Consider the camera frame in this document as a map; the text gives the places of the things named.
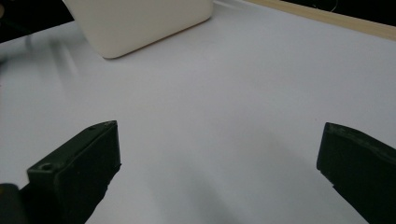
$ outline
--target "white table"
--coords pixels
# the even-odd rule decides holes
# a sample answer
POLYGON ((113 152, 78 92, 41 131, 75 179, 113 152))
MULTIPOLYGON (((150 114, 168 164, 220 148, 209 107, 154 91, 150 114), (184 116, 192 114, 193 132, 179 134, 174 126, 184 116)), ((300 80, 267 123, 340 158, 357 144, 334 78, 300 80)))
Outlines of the white table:
POLYGON ((396 146, 396 42, 267 7, 107 61, 71 22, 0 45, 0 181, 116 119, 122 167, 88 223, 365 220, 316 169, 325 122, 396 146))

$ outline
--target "dark background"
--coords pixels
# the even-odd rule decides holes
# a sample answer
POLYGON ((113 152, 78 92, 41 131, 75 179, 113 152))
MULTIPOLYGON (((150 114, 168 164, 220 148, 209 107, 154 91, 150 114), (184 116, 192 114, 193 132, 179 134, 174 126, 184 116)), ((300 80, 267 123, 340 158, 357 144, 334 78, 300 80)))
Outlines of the dark background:
MULTIPOLYGON (((284 1, 396 26, 390 0, 284 1)), ((0 43, 73 20, 62 0, 0 0, 0 4, 5 7, 5 15, 0 19, 0 43)))

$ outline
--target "beige container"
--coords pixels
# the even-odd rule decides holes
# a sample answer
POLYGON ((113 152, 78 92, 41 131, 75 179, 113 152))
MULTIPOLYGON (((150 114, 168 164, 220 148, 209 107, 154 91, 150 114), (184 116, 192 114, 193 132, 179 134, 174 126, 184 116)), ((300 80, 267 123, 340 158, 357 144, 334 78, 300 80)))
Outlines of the beige container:
POLYGON ((210 18, 212 0, 64 0, 91 46, 117 58, 210 18))

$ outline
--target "black plastic part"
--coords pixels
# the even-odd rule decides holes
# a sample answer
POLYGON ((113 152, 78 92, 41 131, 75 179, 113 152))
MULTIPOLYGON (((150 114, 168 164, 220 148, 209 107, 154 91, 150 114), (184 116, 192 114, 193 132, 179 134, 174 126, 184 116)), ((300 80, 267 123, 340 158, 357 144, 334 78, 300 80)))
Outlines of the black plastic part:
POLYGON ((318 169, 369 223, 396 223, 396 150, 360 131, 326 123, 318 169))
POLYGON ((28 169, 21 196, 30 222, 85 223, 119 169, 117 122, 85 129, 28 169))
POLYGON ((13 184, 0 185, 0 223, 28 224, 20 191, 13 184))

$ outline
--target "white box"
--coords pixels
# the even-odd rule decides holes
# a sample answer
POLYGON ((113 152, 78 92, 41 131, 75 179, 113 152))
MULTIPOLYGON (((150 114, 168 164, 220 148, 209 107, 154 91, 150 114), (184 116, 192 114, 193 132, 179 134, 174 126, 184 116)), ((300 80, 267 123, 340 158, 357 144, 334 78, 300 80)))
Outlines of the white box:
POLYGON ((64 0, 91 46, 117 58, 210 18, 212 0, 64 0))

